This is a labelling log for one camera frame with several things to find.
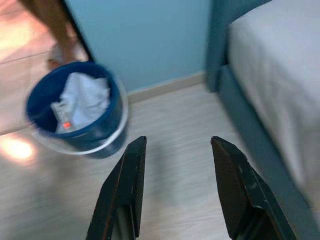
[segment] bed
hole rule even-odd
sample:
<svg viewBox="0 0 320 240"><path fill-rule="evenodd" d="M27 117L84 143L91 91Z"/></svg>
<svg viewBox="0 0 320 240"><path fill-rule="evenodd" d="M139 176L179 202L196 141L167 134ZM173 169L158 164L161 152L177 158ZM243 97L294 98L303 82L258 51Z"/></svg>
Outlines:
<svg viewBox="0 0 320 240"><path fill-rule="evenodd" d="M319 238L319 12L318 0L215 0L207 54L206 84L298 239Z"/></svg>

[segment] white cloth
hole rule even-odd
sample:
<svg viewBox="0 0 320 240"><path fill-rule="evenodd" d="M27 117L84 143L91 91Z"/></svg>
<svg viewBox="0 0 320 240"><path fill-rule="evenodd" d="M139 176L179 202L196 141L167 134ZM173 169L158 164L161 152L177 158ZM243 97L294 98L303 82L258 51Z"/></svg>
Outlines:
<svg viewBox="0 0 320 240"><path fill-rule="evenodd" d="M270 1L230 25L228 53L239 84L318 213L319 13L319 0Z"/></svg>
<svg viewBox="0 0 320 240"><path fill-rule="evenodd" d="M63 104L62 110L68 116L67 121L71 123L73 131L90 125L102 116L110 103L109 92L105 78L95 79L79 72L68 76L59 104ZM66 132L63 127L65 120L61 121L58 120L56 133Z"/></svg>

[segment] mattress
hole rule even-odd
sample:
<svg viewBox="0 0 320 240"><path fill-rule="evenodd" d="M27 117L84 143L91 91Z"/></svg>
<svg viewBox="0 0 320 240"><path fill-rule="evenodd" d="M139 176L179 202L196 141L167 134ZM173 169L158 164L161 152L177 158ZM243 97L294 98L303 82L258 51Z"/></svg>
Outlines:
<svg viewBox="0 0 320 240"><path fill-rule="evenodd" d="M320 212L320 1L273 0L229 27L238 83Z"/></svg>

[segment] blue bucket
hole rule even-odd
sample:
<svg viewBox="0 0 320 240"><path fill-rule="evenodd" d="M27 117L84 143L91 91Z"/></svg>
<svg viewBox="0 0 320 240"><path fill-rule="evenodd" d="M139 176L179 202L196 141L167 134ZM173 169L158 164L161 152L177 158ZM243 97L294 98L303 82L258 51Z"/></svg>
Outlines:
<svg viewBox="0 0 320 240"><path fill-rule="evenodd" d="M74 72L106 78L110 88L110 104L105 113L90 125L73 132L55 133L58 121L50 105L59 100L68 76ZM73 62L46 75L32 90L26 103L26 114L40 142L63 154L107 158L116 153L126 140L128 102L125 90L108 70L93 62ZM57 140L76 151L54 144Z"/></svg>

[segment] bare leg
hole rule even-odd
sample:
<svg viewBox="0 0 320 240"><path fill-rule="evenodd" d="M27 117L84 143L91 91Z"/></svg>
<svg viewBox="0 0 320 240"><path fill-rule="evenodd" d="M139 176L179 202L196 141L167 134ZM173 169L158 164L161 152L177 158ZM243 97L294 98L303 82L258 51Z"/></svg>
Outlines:
<svg viewBox="0 0 320 240"><path fill-rule="evenodd" d="M67 17L58 0L20 0L50 30L62 50L64 64L75 61L73 43L67 33Z"/></svg>

